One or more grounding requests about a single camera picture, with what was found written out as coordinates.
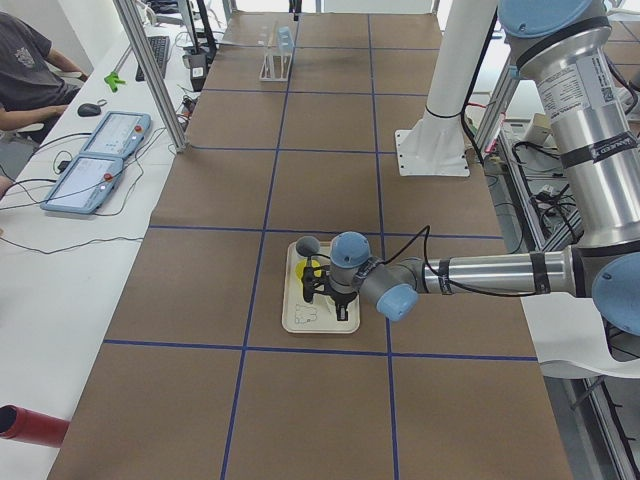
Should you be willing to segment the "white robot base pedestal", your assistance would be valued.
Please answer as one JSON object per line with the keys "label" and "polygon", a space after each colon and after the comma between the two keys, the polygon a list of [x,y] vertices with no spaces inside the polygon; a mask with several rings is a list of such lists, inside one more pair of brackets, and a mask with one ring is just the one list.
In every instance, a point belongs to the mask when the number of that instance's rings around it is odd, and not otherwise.
{"label": "white robot base pedestal", "polygon": [[424,114],[410,130],[395,132],[402,176],[467,177],[463,109],[498,2],[454,1],[449,12]]}

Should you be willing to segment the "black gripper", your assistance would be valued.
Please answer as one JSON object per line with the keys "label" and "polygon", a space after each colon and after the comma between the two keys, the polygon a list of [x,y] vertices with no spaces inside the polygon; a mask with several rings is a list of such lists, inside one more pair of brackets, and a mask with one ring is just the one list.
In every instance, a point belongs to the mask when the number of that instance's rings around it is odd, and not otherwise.
{"label": "black gripper", "polygon": [[349,320],[348,306],[352,301],[356,299],[357,293],[356,292],[351,292],[351,293],[338,292],[330,284],[329,266],[322,265],[322,270],[323,270],[323,273],[320,280],[321,284],[318,289],[316,289],[313,286],[303,286],[303,290],[302,290],[303,300],[306,303],[312,304],[314,301],[314,296],[316,294],[328,296],[334,302],[335,310],[336,310],[336,320],[348,321]]}

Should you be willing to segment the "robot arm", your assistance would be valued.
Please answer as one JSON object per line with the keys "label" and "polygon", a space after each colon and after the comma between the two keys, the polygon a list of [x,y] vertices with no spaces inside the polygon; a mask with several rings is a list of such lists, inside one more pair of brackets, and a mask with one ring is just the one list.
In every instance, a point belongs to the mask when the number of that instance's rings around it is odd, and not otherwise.
{"label": "robot arm", "polygon": [[356,232],[336,236],[322,266],[307,264],[303,297],[330,297],[339,319],[358,297],[402,319],[422,294],[591,299],[618,329],[639,331],[639,144],[604,53],[611,25],[601,1],[456,1],[422,118],[397,132],[405,175],[454,176],[470,136],[464,110],[495,26],[517,74],[534,82],[552,157],[568,181],[583,234],[560,251],[383,260]]}

